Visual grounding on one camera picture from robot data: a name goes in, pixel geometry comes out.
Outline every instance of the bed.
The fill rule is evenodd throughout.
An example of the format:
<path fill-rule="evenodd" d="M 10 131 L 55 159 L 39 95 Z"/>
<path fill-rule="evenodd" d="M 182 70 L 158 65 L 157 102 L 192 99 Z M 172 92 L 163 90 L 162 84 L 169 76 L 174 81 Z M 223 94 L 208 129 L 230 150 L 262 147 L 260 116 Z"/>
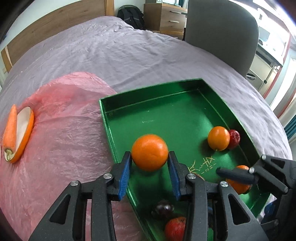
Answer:
<path fill-rule="evenodd" d="M 102 16 L 59 32 L 16 59 L 0 92 L 0 123 L 12 104 L 20 105 L 52 79 L 77 71 L 95 74 L 118 93 L 203 78 L 242 122 L 259 154 L 292 159 L 285 131 L 259 92 L 220 59 L 168 35 Z M 139 226 L 133 225 L 136 234 L 129 240 L 141 240 Z"/>

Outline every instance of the backpack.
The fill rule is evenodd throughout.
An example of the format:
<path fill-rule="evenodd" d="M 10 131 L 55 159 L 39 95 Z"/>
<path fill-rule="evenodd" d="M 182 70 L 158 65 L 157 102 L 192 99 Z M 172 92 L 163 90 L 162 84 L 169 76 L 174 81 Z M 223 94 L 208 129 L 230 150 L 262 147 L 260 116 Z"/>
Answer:
<path fill-rule="evenodd" d="M 121 18 L 127 24 L 133 26 L 135 29 L 144 30 L 143 13 L 136 6 L 124 5 L 118 10 L 117 17 Z"/>

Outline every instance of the green tray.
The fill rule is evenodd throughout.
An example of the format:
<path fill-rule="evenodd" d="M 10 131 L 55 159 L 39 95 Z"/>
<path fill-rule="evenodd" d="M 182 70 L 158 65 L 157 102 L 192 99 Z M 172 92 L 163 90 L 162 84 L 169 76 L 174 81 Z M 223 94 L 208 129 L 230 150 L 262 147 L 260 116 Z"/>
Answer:
<path fill-rule="evenodd" d="M 226 103 L 202 79 L 183 80 L 136 89 L 100 100 L 102 118 L 115 163 L 130 151 L 134 141 L 144 134 L 162 137 L 178 161 L 195 169 L 207 181 L 217 183 L 216 168 L 252 166 L 259 155 L 250 136 Z M 235 129 L 241 135 L 239 147 L 214 152 L 207 135 L 214 126 Z M 165 241 L 164 221 L 151 216 L 151 207 L 161 199 L 171 201 L 175 212 L 186 216 L 187 203 L 177 202 L 165 164 L 148 173 L 133 163 L 127 195 L 148 240 Z M 257 216 L 269 194 L 261 194 L 254 186 L 241 199 Z M 209 229 L 208 240 L 213 240 Z"/>

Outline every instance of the chair backrest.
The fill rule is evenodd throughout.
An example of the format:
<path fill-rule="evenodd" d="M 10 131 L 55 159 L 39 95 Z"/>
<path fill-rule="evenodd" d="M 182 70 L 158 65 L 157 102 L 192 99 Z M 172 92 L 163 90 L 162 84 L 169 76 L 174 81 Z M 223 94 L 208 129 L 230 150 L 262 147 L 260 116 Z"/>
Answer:
<path fill-rule="evenodd" d="M 246 77 L 259 30 L 255 18 L 228 0 L 189 0 L 185 41 L 200 47 Z"/>

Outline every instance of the pink cloth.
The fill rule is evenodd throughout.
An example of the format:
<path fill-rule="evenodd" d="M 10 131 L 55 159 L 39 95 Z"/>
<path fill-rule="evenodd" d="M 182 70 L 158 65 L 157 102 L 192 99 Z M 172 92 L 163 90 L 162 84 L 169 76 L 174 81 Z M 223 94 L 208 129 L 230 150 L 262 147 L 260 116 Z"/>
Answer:
<path fill-rule="evenodd" d="M 30 106 L 35 124 L 21 159 L 1 153 L 0 207 L 23 241 L 72 180 L 93 181 L 113 164 L 98 101 L 116 92 L 94 74 L 76 72 L 39 88 L 19 107 Z M 4 131 L 6 123 L 0 123 Z M 90 240 L 90 205 L 86 240 Z M 118 241 L 141 240 L 127 198 L 112 204 Z"/>

